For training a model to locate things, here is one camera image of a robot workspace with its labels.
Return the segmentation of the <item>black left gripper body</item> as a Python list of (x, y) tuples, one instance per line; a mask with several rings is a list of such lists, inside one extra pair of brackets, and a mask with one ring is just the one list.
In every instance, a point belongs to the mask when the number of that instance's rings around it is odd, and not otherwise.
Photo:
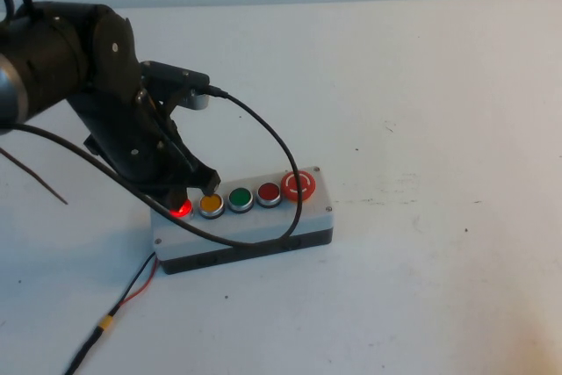
[(87, 149), (147, 196), (185, 196), (197, 185), (197, 157), (144, 83), (90, 86), (72, 96), (72, 109), (89, 130)]

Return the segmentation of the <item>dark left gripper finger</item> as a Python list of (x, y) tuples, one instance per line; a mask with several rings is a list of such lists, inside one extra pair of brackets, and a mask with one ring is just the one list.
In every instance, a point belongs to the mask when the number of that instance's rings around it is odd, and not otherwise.
[(179, 210), (188, 199), (185, 187), (172, 187), (168, 190), (168, 209)]
[(194, 170), (188, 172), (186, 185), (199, 189), (204, 195), (213, 195), (220, 185), (220, 175), (215, 169), (199, 162)]

